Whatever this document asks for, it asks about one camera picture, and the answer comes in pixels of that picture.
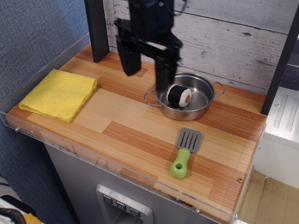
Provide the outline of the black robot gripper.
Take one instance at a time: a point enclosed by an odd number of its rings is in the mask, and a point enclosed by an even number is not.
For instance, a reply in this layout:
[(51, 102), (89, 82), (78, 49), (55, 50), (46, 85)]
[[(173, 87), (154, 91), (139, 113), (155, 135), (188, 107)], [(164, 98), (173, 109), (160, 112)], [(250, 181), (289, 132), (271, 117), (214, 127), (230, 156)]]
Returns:
[(155, 59), (156, 90), (173, 84), (182, 42), (172, 33), (174, 1), (130, 0), (130, 19), (118, 18), (117, 49), (127, 76), (141, 69), (141, 54)]

